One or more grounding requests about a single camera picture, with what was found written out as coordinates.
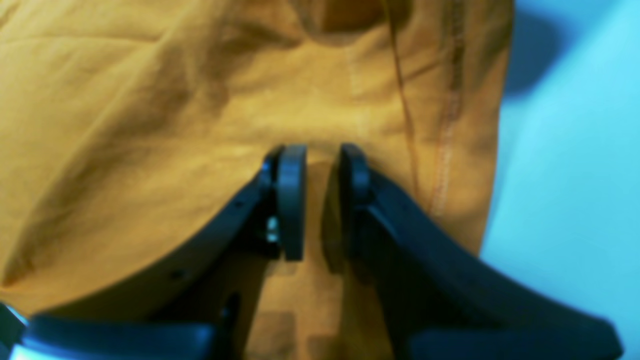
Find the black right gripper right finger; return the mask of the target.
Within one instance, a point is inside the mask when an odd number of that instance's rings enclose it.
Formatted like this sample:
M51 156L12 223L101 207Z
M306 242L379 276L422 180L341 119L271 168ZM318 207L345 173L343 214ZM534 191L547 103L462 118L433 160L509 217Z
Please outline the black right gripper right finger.
M370 282L398 360L618 360L614 325L462 248L365 152L337 159L343 255Z

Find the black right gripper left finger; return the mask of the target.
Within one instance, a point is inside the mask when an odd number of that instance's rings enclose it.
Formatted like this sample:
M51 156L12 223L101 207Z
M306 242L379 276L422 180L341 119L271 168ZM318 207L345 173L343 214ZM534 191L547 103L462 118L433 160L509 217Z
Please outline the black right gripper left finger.
M193 237L98 293L22 320L1 311L3 360L239 360L270 262L299 262L305 145L270 150Z

